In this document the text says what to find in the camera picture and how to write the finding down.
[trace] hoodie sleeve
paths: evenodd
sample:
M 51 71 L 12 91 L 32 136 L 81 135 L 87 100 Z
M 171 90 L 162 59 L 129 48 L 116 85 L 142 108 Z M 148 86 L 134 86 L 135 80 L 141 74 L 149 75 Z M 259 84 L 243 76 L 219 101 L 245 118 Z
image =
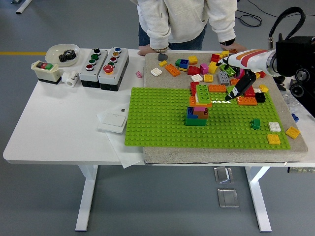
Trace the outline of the hoodie sleeve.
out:
M 168 13 L 164 1 L 132 0 L 132 2 L 137 4 L 139 17 L 147 24 L 151 48 L 166 48 L 171 28 L 168 24 Z
M 207 0 L 209 23 L 217 33 L 219 42 L 235 38 L 236 0 Z

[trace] person's hand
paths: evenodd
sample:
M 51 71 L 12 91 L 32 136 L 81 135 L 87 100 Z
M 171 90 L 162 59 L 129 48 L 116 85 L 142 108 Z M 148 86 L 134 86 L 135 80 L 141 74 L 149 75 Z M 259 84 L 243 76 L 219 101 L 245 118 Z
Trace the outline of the person's hand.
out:
M 148 45 L 146 45 L 146 46 L 140 46 L 139 47 L 139 52 L 138 52 L 138 55 L 140 55 L 140 56 L 145 56 L 146 54 L 148 54 L 148 53 L 157 53 L 156 51 L 154 51 L 151 47 L 150 47 L 150 45 L 148 44 Z
M 225 51 L 235 49 L 235 50 L 238 51 L 238 52 L 243 52 L 243 51 L 246 51 L 246 50 L 247 50 L 246 47 L 244 47 L 243 45 L 238 44 L 238 43 L 236 43 L 236 42 L 232 43 L 232 44 L 229 45 L 229 46 L 224 46 L 224 45 L 222 45 L 222 44 L 220 44 L 220 46 L 221 46 L 221 48 L 222 48 L 223 50 L 225 50 Z

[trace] jeans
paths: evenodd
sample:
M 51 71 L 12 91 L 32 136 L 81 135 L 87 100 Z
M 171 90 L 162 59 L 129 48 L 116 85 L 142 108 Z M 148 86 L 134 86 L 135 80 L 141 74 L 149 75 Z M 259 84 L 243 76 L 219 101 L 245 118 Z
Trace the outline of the jeans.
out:
M 207 25 L 203 28 L 203 31 L 200 33 L 200 35 L 188 42 L 183 43 L 168 43 L 168 47 L 172 50 L 201 50 L 202 47 L 202 41 L 205 36 Z M 143 31 L 139 24 L 139 46 L 146 46 L 150 44 L 150 38 L 148 37 L 147 33 Z

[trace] bracelet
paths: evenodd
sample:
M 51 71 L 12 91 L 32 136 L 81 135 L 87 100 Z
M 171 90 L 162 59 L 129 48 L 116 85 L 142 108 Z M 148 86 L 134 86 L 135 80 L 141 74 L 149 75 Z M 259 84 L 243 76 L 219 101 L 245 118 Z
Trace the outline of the bracelet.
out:
M 230 46 L 231 44 L 233 44 L 235 41 L 235 38 L 229 40 L 229 41 L 225 41 L 223 43 L 220 42 L 220 44 L 224 45 L 224 46 Z
M 165 53 L 168 50 L 168 47 L 166 47 L 165 49 L 153 49 L 154 51 L 156 51 L 157 53 Z

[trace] gray felt mat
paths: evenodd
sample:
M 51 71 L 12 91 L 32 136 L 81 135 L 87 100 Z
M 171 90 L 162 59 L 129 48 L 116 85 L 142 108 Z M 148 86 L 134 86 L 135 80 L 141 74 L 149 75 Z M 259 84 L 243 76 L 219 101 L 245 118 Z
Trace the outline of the gray felt mat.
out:
M 197 56 L 198 64 L 209 64 L 209 53 L 168 53 L 168 63 L 175 65 L 177 59 L 188 59 L 188 56 Z M 189 89 L 191 76 L 181 72 L 177 77 L 172 77 L 165 68 L 158 64 L 158 54 L 147 54 L 145 58 L 144 79 L 148 88 L 174 88 Z M 154 68 L 159 68 L 162 74 L 155 77 L 150 73 Z M 297 128 L 286 103 L 281 96 L 274 80 L 270 76 L 258 79 L 253 87 L 260 83 L 265 84 L 273 99 L 283 128 L 288 130 L 290 126 Z M 212 84 L 217 84 L 217 76 L 214 76 Z M 291 150 L 252 150 L 252 149 L 209 149 L 209 148 L 177 148 L 177 147 L 143 147 L 146 164 L 181 164 L 181 163 L 272 163 L 272 162 L 299 162 L 307 153 L 307 146 L 300 134 L 295 140 L 288 137 Z

